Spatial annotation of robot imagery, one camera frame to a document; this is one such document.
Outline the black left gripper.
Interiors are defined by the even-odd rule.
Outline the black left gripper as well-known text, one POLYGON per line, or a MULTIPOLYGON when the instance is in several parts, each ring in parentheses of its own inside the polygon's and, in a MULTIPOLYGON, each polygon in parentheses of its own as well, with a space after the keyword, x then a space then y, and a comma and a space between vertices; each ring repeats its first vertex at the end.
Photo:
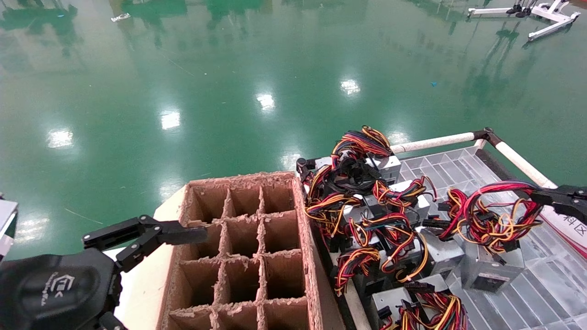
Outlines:
POLYGON ((114 311, 122 277, 97 249, 1 263, 3 330, 127 330, 114 311))

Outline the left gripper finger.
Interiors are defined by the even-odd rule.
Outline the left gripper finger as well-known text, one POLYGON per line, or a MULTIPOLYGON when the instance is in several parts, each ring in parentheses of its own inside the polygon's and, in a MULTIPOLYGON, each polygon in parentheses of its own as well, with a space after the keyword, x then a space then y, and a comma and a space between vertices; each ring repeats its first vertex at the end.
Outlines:
POLYGON ((178 221, 158 221, 149 215, 134 217, 84 234, 82 237, 85 249, 96 248, 99 251, 131 242, 130 246, 116 255, 116 264, 120 272, 134 269, 163 244, 180 246, 205 241, 205 227, 187 228, 178 221))

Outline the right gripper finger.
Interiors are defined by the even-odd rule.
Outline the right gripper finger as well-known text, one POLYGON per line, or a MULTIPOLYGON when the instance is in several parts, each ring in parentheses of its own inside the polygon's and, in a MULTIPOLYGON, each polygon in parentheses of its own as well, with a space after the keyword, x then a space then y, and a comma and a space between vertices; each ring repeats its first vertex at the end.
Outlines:
POLYGON ((557 188, 539 188, 530 194, 537 203, 573 203, 587 200, 586 186, 562 185, 557 188))
POLYGON ((554 197, 551 206, 555 212, 586 212, 587 202, 577 197, 554 197))

